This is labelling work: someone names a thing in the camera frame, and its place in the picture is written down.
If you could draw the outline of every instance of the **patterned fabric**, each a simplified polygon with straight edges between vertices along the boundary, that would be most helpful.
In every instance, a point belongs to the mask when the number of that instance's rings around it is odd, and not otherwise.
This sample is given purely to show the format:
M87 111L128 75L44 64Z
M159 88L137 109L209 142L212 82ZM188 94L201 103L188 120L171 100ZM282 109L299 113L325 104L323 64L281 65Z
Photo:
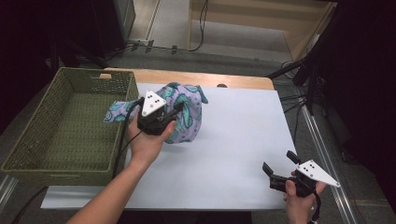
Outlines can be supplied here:
M182 113L177 113L177 126L165 142L169 144L192 142L198 134L202 123L202 103L208 101L200 86L180 85L177 82L169 83L156 92L166 100L165 111L170 112L175 105L184 103ZM104 122L120 122L125 120L128 109L133 102L116 101L106 113ZM134 117L139 106L131 113Z

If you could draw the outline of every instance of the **cable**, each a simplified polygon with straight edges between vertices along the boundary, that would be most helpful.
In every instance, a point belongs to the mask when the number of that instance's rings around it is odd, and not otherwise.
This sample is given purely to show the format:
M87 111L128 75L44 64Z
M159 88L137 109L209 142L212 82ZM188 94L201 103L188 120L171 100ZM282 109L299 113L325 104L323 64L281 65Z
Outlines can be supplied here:
M121 151L121 153L120 153L119 156L121 156L121 155L125 152L125 149L128 148L129 144L130 144L134 139L136 139L136 137L139 136L139 134L141 134L142 132L143 132L143 130L140 130L139 133L137 133L131 140L128 141L128 143L127 143L127 144L125 145L125 147L122 149L122 151Z
M314 189L312 193L315 195L315 198L317 200L317 209L315 210L315 213L312 216L311 221L308 223L315 223L319 219L320 207L321 207L321 199L320 199L317 191Z
M338 160L338 158L335 158L335 160L337 161L338 167L341 167L341 164L340 164L340 161ZM359 215L360 215L361 218L363 219L364 223L367 223L367 222L366 222L366 219L364 218L363 214L361 213L361 210L359 209L358 205L356 204L355 195L352 193L352 190L350 189L350 186L349 186L349 184L347 183L347 177L346 177L346 175L344 174L343 169L340 168L339 170L340 170L340 172L341 172L341 175L342 175L342 176L344 177L344 179L345 179L346 187L347 187L347 189L349 190L349 193L352 195L353 203L355 204L355 207L356 207L356 209L358 210Z
M108 61L110 61L110 60L112 60L114 57L116 57L119 53L121 53L121 52L123 52L123 51L125 51L125 50L127 50L127 49L133 49L134 48L134 46L131 46L129 43L125 46L125 48L123 48L123 49L118 49L118 50L115 50L115 51L113 51L113 52L111 52L111 53L107 53L106 55L111 55L109 58L107 58L107 59L104 59L104 60L102 60L101 62L102 63L105 63L105 62L108 62ZM79 63L92 63L91 61L82 61L82 60L79 60L78 61Z
M299 118L299 115L300 115L301 108L303 108L303 106L305 105L305 103L306 103L306 102L303 102L303 103L298 107L298 110L297 110L296 124L295 124L295 126L294 126L294 136L293 136L293 144L294 144L294 145L296 145L298 118Z
M292 64L292 63L294 63L294 62L290 61L290 62L282 63L282 66L281 66L281 67L282 67L282 68L285 68L286 66L289 65L289 63ZM284 73L283 76L285 76L287 79L293 79L294 76L296 75L296 73L293 72L293 70L295 70L295 69L298 69L298 68L294 68L294 69L292 69L292 70L289 71L290 73L293 74L293 77L289 74L289 72Z
M208 3L209 3L209 0L206 0L205 3L204 3L204 6L202 7L201 16L199 18L199 25L200 25L200 29L201 29L201 42L198 45L198 47L196 47L195 49L190 49L189 51L196 51L196 50L200 49L201 46L204 44L204 37L205 37L204 31L205 31L205 21L206 21ZM204 10L205 10L205 16L204 16L204 22L202 22L202 15L204 13Z
M284 110L283 113L285 113L285 114L288 113L290 110L292 110L293 108L297 107L298 105L300 105L300 104L302 104L302 103L305 104L305 100L303 100L303 101L301 101L301 102L299 102L299 103L297 103L297 104L291 106L290 108Z
M134 107L139 105L139 104L141 104L142 102L144 102L144 100L145 100L145 98L141 97L137 101L131 103L131 107L129 108L129 110L128 110L126 116L125 116L125 121L123 122L123 125L122 125L122 131L121 131L121 137L120 137L120 143L119 143L119 150L118 150L118 154L117 154L117 157L116 157L116 161L114 162L114 169L113 169L112 178L116 177L117 170L119 168L121 152L123 151L122 142L123 142L123 138L124 138L124 135L125 135L125 132L126 132L126 127L128 126L129 117L131 116L131 113L134 110Z
M204 44L204 37L205 37L205 21L206 21L206 14L207 14L207 6L208 6L209 0L206 0L204 3L204 6L202 7L201 10L201 15L199 18L199 24L200 24L200 31L201 31L201 41L198 45L198 47L196 47L195 49L171 49L171 48L165 48L165 47L155 47L155 46L145 46L145 45L139 45L142 47L145 47L147 49L167 49L167 50L180 50L180 51L189 51L189 52L194 52L198 49L201 48L201 46Z
M295 105L295 102L281 103L282 105Z
M26 209L29 207L30 203L44 190L46 190L48 187L44 187L41 190L39 190L35 195L30 198L30 200L23 206L21 211L14 217L14 220L12 220L11 224L17 224L20 222L21 217L25 213Z
M306 96L305 94L303 94L303 95L290 95L290 96L283 96L283 97L280 97L279 99L280 99L281 101L283 101L283 100L290 100L290 99L301 98L301 97L305 97L305 96Z

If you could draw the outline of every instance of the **hand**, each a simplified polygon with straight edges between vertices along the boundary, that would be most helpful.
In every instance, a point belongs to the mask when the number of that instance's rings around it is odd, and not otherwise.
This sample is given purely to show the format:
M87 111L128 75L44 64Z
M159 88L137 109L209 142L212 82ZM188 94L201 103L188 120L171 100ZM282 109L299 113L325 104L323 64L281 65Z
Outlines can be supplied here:
M139 112L136 113L132 123L128 126L128 135L132 139L141 131L137 128L137 119ZM175 130L176 122L172 120L161 135L148 135L142 132L132 142L132 159L131 163L139 162L149 166L157 159L160 154L163 142L172 135Z
M317 193L320 194L326 188L323 182L317 183ZM309 220L309 215L314 202L315 195L310 194L305 198L299 198L296 194L296 187L291 180L286 181L286 192L283 200L286 202L286 216L289 224L306 224Z

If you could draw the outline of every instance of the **green wicker basket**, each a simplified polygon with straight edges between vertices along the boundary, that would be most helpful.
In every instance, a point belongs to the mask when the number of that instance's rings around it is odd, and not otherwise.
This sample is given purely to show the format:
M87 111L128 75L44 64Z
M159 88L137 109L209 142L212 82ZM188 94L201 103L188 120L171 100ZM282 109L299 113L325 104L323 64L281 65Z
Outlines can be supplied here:
M121 123L103 123L104 117L114 101L137 96L132 72L61 68L2 172L46 186L107 184Z

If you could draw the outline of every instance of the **white tabletop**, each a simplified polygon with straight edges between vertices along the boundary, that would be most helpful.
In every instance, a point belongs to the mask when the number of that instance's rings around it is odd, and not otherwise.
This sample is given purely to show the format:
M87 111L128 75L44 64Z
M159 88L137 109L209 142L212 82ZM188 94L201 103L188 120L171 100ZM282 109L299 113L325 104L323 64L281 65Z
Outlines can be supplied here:
M163 85L138 83L139 92ZM202 87L209 104L192 143L164 144L126 209L262 210L285 207L262 171L289 176L296 165L290 131L276 91ZM46 209L84 206L103 187L49 187Z

